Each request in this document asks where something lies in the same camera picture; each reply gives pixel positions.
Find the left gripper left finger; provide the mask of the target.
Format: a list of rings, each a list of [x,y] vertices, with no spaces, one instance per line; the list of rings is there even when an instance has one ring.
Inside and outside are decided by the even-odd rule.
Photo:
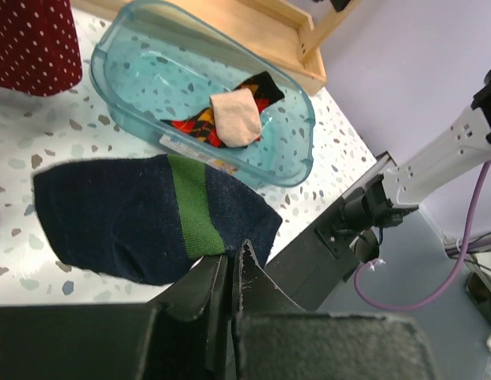
[[[0,307],[0,379],[223,379],[229,281],[207,256],[145,303]]]

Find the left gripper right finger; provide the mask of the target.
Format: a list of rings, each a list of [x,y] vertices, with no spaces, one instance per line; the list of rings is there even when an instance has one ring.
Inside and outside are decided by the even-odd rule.
[[[250,240],[234,259],[232,310],[239,379],[440,378],[414,320],[309,312],[265,273]]]

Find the navy green striped sock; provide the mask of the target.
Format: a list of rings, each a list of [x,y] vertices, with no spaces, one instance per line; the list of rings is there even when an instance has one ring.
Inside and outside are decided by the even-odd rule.
[[[36,173],[32,186],[62,263],[146,285],[174,283],[244,241],[265,265],[282,223],[241,181],[178,155],[71,161]]]

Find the red black argyle sock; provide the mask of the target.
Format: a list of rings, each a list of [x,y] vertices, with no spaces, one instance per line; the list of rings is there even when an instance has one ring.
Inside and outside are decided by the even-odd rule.
[[[247,78],[233,91],[244,88],[247,88],[252,92],[254,101],[260,112],[260,118],[261,113],[266,108],[284,99],[284,93],[278,88],[273,81],[272,76],[267,71],[263,71]],[[230,148],[217,136],[214,111],[210,101],[206,108],[198,111],[194,116],[190,116],[183,120],[163,120],[162,122],[215,148]]]

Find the beige sock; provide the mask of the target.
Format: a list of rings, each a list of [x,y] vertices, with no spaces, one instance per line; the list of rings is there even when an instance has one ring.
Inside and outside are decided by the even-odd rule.
[[[213,94],[210,102],[217,136],[227,147],[248,146],[261,137],[260,112],[249,89]]]

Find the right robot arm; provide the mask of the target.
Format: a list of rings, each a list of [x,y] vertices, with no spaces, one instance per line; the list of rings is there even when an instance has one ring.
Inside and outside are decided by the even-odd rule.
[[[340,207],[339,221],[360,232],[398,226],[435,190],[491,161],[491,70],[456,121],[407,162],[380,173]]]

